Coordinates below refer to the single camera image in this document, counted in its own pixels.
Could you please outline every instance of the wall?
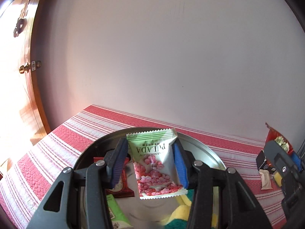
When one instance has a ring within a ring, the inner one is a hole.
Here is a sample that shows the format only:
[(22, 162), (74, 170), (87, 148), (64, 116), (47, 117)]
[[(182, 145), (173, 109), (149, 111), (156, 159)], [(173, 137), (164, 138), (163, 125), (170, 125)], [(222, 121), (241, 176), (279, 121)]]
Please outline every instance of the wall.
[(284, 0), (48, 0), (51, 128), (94, 103), (221, 135), (305, 137), (305, 35)]

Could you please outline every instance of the striped tablecloth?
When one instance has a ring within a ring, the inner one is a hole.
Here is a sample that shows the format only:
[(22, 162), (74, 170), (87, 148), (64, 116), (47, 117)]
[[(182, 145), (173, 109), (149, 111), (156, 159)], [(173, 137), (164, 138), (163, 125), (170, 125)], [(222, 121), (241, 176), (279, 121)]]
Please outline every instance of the striped tablecloth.
[(257, 197), (274, 228), (281, 228), (285, 215), (282, 191), (261, 190), (255, 158), (262, 146), (219, 137), (178, 125), (155, 121), (91, 105), (38, 142), (0, 181), (0, 204), (17, 228), (26, 228), (39, 202), (63, 168), (74, 166), (80, 154), (96, 139), (127, 127), (175, 127), (210, 147), (226, 167), (237, 169)]

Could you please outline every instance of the light green wrapper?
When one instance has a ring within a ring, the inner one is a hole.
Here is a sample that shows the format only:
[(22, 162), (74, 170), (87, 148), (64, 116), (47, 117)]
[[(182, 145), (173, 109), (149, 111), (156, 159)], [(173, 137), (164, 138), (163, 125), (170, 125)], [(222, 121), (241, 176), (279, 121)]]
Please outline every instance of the light green wrapper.
[(109, 194), (106, 197), (113, 229), (133, 229), (113, 195)]

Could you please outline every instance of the wooden door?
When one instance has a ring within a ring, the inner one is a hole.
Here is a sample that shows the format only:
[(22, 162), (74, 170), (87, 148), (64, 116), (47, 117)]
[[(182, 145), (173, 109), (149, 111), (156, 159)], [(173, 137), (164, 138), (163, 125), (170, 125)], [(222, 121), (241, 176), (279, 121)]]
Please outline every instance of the wooden door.
[(50, 132), (36, 79), (40, 62), (31, 59), (42, 1), (14, 0), (0, 17), (2, 173)]

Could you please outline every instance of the green and white snack packet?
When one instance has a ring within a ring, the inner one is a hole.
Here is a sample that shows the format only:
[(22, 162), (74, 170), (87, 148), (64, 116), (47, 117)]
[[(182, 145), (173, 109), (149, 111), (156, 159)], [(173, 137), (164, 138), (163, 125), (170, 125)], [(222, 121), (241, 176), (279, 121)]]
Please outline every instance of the green and white snack packet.
[(140, 199), (187, 194), (179, 182), (173, 157), (175, 129), (130, 133), (126, 138), (132, 151)]
[(133, 229), (113, 195), (109, 194), (106, 197), (113, 229)]

